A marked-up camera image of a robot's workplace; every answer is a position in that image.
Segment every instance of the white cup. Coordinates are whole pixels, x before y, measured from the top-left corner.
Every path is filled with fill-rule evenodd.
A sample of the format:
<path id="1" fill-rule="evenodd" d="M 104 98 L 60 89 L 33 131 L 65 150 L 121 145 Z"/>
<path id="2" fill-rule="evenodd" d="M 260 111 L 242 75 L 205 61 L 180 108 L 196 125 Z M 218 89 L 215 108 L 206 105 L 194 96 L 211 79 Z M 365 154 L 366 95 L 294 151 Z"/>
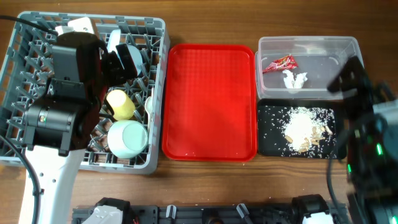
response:
<path id="1" fill-rule="evenodd" d="M 117 121 L 108 131 L 108 146 L 120 159 L 140 154 L 148 145 L 148 132 L 138 121 Z"/>

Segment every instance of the clear plastic container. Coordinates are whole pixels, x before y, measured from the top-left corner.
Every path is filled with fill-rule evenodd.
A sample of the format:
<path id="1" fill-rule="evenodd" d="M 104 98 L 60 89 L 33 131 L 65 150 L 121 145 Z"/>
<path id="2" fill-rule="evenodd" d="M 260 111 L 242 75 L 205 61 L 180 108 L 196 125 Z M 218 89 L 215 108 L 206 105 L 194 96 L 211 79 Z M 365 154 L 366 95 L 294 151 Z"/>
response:
<path id="1" fill-rule="evenodd" d="M 262 71 L 274 60 L 292 54 L 298 67 L 294 74 L 307 72 L 308 80 L 301 89 L 288 89 L 282 71 Z M 326 89 L 347 59 L 357 55 L 363 64 L 358 41 L 354 37 L 263 37 L 256 53 L 257 93 L 262 98 L 342 99 L 341 93 Z"/>

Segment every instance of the yellow cup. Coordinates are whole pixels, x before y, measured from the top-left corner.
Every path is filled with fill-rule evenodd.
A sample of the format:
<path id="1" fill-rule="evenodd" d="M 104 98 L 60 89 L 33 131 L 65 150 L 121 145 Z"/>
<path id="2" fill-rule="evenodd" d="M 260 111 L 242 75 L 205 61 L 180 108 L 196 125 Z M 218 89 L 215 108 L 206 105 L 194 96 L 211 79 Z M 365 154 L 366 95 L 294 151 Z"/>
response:
<path id="1" fill-rule="evenodd" d="M 116 120 L 129 120 L 134 115 L 136 106 L 134 106 L 134 103 L 124 91 L 113 90 L 108 93 L 106 100 L 111 105 L 114 112 L 113 117 Z"/>

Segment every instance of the black tray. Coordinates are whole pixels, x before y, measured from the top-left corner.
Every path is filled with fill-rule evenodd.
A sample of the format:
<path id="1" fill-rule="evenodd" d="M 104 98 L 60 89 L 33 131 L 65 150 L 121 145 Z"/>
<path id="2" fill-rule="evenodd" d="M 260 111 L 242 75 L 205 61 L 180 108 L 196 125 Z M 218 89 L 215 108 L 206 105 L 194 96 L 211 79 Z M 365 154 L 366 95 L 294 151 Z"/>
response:
<path id="1" fill-rule="evenodd" d="M 319 147 L 315 146 L 314 150 L 309 150 L 301 154 L 296 154 L 287 147 L 287 140 L 285 139 L 282 131 L 276 131 L 282 125 L 274 122 L 276 119 L 288 120 L 286 116 L 291 107 L 306 107 L 306 108 L 324 108 L 331 109 L 334 112 L 335 120 L 329 120 L 328 126 L 332 129 L 331 141 L 325 144 L 321 141 L 322 152 Z M 337 135 L 344 128 L 345 112 L 342 109 L 343 105 L 338 101 L 322 101 L 322 100 L 294 100 L 294 99 L 262 99 L 257 103 L 257 138 L 259 153 L 265 156 L 284 156 L 284 157 L 308 157 L 308 158 L 329 158 L 333 150 L 334 142 Z M 343 148 L 338 152 L 338 158 L 343 159 L 346 157 L 346 150 Z"/>

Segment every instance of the crumpled paper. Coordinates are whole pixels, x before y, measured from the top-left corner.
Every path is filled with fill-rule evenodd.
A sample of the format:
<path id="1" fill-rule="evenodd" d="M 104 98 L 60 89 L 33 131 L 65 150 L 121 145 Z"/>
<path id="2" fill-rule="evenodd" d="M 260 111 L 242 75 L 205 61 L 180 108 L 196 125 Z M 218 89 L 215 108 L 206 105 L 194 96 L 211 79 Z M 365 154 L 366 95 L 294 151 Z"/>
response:
<path id="1" fill-rule="evenodd" d="M 284 78 L 286 88 L 303 88 L 305 81 L 308 80 L 307 72 L 296 75 L 296 79 L 290 70 L 284 70 L 282 73 L 286 74 Z"/>

